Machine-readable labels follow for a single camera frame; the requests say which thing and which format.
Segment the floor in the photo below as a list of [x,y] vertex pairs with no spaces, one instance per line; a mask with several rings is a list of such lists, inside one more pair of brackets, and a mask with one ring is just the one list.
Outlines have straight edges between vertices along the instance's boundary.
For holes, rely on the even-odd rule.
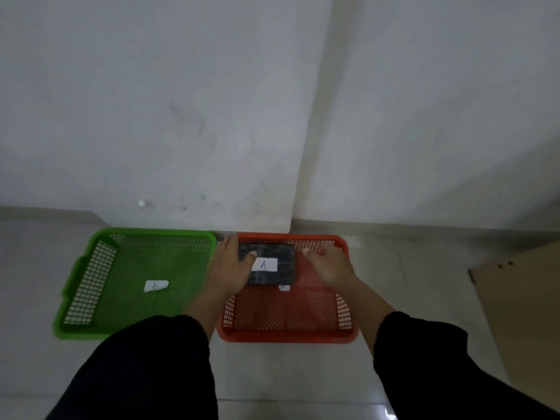
[[[97,346],[57,340],[51,323],[73,262],[98,228],[0,221],[0,417],[5,420],[43,419]],[[363,281],[399,310],[467,330],[472,358],[508,381],[467,273],[500,248],[343,237]],[[387,419],[388,401],[362,337],[347,345],[242,344],[214,334],[210,346],[222,419]]]

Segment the hand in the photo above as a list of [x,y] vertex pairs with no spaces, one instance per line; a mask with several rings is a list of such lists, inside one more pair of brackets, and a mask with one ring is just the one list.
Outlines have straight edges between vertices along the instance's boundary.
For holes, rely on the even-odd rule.
[[321,243],[319,247],[322,249],[322,255],[306,247],[304,256],[325,284],[336,290],[340,283],[356,276],[350,260],[338,247],[326,243]]
[[251,267],[256,260],[256,252],[249,252],[243,261],[239,261],[239,238],[226,236],[218,243],[214,256],[206,271],[205,289],[217,292],[228,300],[239,293],[247,284]]

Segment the white wall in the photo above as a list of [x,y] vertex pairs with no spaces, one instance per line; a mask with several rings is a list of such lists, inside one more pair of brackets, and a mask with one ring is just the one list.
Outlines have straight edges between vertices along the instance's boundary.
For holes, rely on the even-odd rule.
[[0,0],[0,204],[287,231],[331,2]]
[[560,228],[560,0],[337,2],[294,216]]

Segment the white label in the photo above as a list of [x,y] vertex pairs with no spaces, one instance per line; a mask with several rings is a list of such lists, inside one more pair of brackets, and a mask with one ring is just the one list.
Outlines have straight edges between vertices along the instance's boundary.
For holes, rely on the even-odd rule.
[[278,271],[278,258],[257,258],[251,271]]
[[167,280],[147,280],[144,285],[144,291],[151,292],[154,290],[161,290],[167,288],[167,286],[169,286]]

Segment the person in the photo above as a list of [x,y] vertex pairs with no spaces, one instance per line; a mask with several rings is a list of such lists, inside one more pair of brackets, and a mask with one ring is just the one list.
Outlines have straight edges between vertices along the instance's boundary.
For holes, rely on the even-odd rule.
[[[183,315],[154,316],[105,339],[47,419],[218,418],[209,340],[256,259],[250,253],[239,261],[238,246],[237,235],[217,245],[204,287]],[[304,255],[350,307],[397,419],[558,418],[478,368],[464,330],[394,310],[356,277],[342,251],[321,249]]]

